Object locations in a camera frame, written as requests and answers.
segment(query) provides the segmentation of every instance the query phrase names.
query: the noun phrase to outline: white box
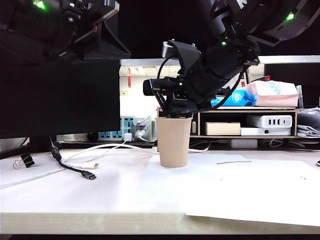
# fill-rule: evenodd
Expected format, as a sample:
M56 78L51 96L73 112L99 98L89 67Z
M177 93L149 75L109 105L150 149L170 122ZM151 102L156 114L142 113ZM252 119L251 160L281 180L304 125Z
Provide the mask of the white box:
M246 124L262 129L287 129L292 127L290 115L247 115Z
M228 136L240 135L240 122L206 122L205 135Z
M291 128L241 127L241 136L290 136Z
M256 149L258 147L258 139L228 139L227 143L233 149Z

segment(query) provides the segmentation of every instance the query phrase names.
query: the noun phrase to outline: pink package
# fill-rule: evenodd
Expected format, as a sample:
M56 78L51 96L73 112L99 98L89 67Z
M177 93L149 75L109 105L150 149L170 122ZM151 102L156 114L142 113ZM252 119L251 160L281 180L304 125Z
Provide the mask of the pink package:
M254 97L253 106L296 107L298 105L298 92L293 83L254 81L242 89Z

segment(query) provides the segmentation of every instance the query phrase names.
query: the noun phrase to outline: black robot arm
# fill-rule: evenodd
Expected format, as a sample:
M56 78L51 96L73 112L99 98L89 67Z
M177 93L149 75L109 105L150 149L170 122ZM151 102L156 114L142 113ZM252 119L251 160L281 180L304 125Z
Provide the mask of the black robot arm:
M234 76L259 64L257 42L275 46L302 33L319 15L320 1L216 0L208 16L216 42L200 52L193 44L173 40L163 43L162 57L178 59L176 78L148 79L145 95L155 95L168 117L209 111L211 99Z

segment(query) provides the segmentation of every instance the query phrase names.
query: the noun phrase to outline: monitor stand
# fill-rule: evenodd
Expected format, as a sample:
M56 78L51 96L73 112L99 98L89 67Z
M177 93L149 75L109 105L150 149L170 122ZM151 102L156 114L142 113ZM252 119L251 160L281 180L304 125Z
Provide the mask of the monitor stand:
M66 143L66 142L58 142L57 136L51 136L53 144L58 149L87 149L94 146L102 145L102 144L111 144L111 143L119 143L119 142L86 142L86 143ZM154 146L154 143L149 142L129 142L126 143L132 146L150 149ZM0 160L10 158L13 156L25 154L25 153L45 153L50 152L50 139L48 136L37 136L30 137L29 142L26 145L18 146L12 149L0 151Z

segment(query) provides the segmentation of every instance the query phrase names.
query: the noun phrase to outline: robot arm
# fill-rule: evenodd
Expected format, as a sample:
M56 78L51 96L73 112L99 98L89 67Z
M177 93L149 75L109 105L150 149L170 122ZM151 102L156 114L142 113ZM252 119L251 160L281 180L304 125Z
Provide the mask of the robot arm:
M0 56L10 64L129 58L108 23L118 11L116 0L0 0Z
M196 46L174 39L163 43L162 57L179 60L176 78L148 79L145 95L155 95L170 117L209 111L210 100L234 76L259 64L257 42L275 46L301 34L320 13L320 1L312 0L215 0L209 13L210 29L217 41L200 52Z

